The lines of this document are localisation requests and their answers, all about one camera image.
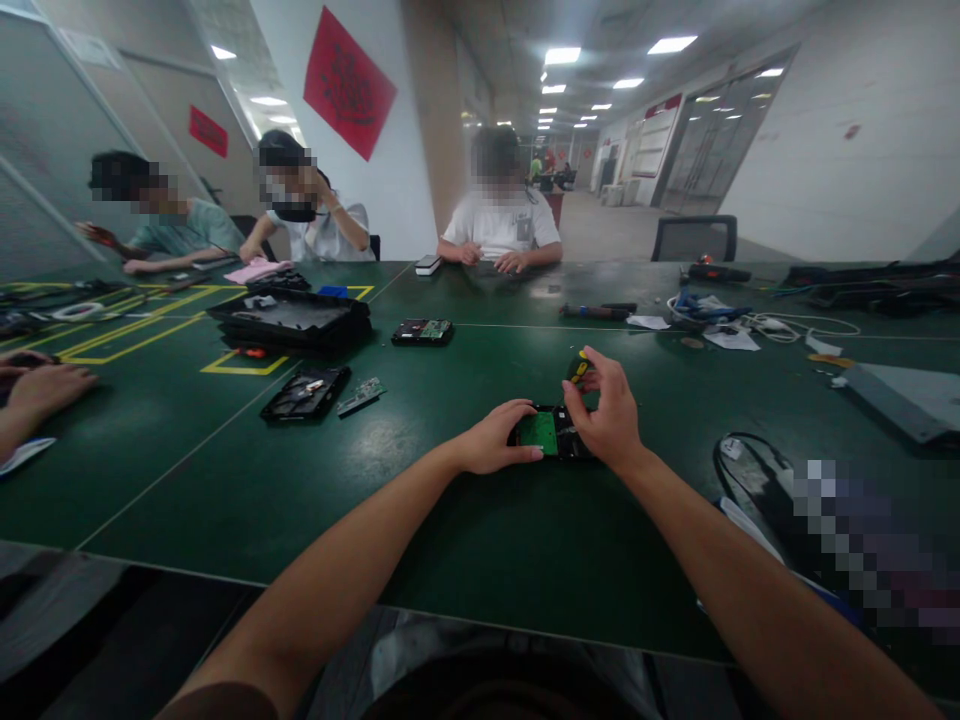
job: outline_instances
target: person in green shirt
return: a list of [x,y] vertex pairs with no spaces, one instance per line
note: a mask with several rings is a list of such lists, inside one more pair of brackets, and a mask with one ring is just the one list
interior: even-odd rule
[[[94,155],[89,186],[96,199],[129,202],[133,212],[149,218],[128,244],[105,228],[77,223],[84,237],[122,257],[123,270],[130,275],[190,268],[198,260],[235,253],[243,244],[243,235],[223,208],[199,198],[180,198],[155,164],[139,155],[122,150]],[[171,257],[149,260],[154,253]]]

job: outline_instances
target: hand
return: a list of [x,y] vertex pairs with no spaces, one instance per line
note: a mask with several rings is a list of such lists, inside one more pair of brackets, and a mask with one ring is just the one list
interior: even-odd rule
[[33,350],[11,350],[8,353],[0,355],[0,380],[5,378],[18,378],[34,369],[33,366],[21,367],[20,365],[12,364],[11,360],[18,355],[29,355],[40,365],[50,365],[53,363],[53,360],[43,353],[34,352]]
[[243,260],[244,265],[249,265],[255,257],[265,258],[266,255],[263,254],[258,243],[247,240],[240,246],[240,259]]
[[520,418],[536,414],[530,400],[511,400],[495,407],[483,420],[447,443],[458,469],[489,475],[507,465],[543,459],[543,451],[538,447],[507,447],[507,438]]
[[474,267],[483,257],[483,250],[475,242],[466,242],[460,246],[460,262],[468,267]]
[[106,228],[98,227],[90,222],[74,223],[74,226],[87,240],[91,240],[98,245],[108,247],[111,250],[117,250],[120,247],[120,243],[117,241],[117,236]]
[[162,263],[150,262],[149,260],[127,260],[123,264],[123,271],[127,275],[137,275],[140,273],[163,272]]
[[[583,442],[621,477],[635,468],[648,452],[640,442],[637,402],[630,392],[627,376],[616,360],[604,357],[592,347],[585,347],[593,363],[578,388],[563,381],[563,396],[570,419]],[[588,413],[581,392],[600,391],[600,405]]]
[[527,256],[518,252],[504,253],[497,258],[493,266],[500,272],[508,273],[511,270],[516,270],[517,274],[520,274],[527,267]]
[[13,386],[7,407],[44,420],[75,402],[97,384],[97,376],[78,365],[44,365]]

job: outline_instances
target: ceiling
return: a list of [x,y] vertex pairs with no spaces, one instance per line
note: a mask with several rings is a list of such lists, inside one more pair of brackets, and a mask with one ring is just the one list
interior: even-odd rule
[[[521,135],[538,131],[543,107],[557,107],[555,130],[567,134],[583,116],[601,127],[723,65],[832,0],[446,0],[448,17],[493,86],[496,120]],[[696,35],[679,53],[647,55],[664,37]],[[551,47],[581,47],[570,65],[543,67]],[[544,84],[565,84],[543,95]],[[614,90],[621,78],[635,89]],[[612,103],[607,111],[595,104]]]

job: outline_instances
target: person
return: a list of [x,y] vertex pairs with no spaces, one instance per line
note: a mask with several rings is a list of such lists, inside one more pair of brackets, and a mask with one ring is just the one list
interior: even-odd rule
[[[77,223],[80,233],[116,252],[130,275],[183,270],[198,260],[214,260],[236,252],[243,235],[218,205],[199,198],[180,198],[170,179],[139,155],[112,150],[93,156],[89,187],[100,200],[129,202],[133,212],[149,216],[129,244],[89,222]],[[154,253],[168,260],[148,260]]]
[[[563,382],[580,437],[649,515],[730,652],[774,711],[804,719],[941,717],[856,627],[643,444],[623,368],[590,347],[584,351],[594,370],[582,389]],[[595,390],[598,409],[588,412],[581,392]],[[517,422],[534,413],[529,400],[495,408],[327,530],[267,588],[158,719],[291,718],[321,667],[377,601],[453,478],[543,457],[536,447],[506,445]],[[432,672],[433,682],[400,680],[364,717],[637,717],[604,711],[598,704],[615,704],[588,688],[585,677],[527,672],[518,680],[516,674],[537,660],[530,653],[513,668],[501,662],[482,672],[469,660],[440,659],[414,670]],[[458,671],[442,672],[445,663]],[[471,677],[464,668],[478,674]],[[400,712],[390,713],[398,707]],[[547,708],[554,711],[541,712]]]
[[273,204],[254,226],[240,259],[249,264],[281,225],[290,233],[290,257],[337,261],[376,260],[370,249],[367,210],[340,198],[330,179],[293,136],[269,130],[260,139],[265,195]]
[[[27,354],[35,369],[11,362]],[[54,365],[41,353],[15,350],[0,356],[0,379],[13,381],[7,405],[0,410],[0,465],[6,463],[52,415],[78,400],[97,384],[97,376],[77,365]]]
[[560,262],[563,246],[547,199],[523,183],[519,141],[509,127],[482,128],[473,140],[478,187],[460,201],[437,244],[452,263],[493,260],[503,273]]

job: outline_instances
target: light green shirt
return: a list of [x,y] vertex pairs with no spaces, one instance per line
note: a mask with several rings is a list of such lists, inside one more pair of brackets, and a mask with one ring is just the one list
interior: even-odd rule
[[237,252],[243,241],[243,234],[222,207],[193,198],[186,222],[176,215],[153,215],[130,244],[150,253],[183,257],[212,247]]

